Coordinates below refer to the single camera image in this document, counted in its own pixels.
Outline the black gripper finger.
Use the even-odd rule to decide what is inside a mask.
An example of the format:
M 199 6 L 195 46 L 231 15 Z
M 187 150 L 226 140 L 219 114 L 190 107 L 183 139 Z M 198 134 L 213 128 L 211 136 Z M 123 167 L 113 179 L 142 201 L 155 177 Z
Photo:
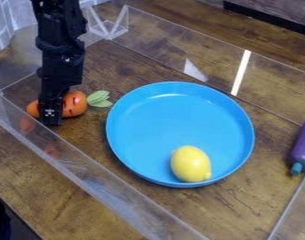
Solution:
M 59 126 L 63 119 L 63 97 L 68 88 L 62 90 L 42 90 L 39 104 L 39 121 L 46 126 Z

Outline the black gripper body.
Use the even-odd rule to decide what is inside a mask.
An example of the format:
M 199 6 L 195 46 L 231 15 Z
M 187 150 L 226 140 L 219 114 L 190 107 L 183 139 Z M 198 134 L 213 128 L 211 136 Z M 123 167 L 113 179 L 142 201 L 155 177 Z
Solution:
M 66 89 L 82 83 L 87 20 L 79 0 L 31 0 L 38 23 L 35 46 L 42 51 L 38 76 L 46 89 Z

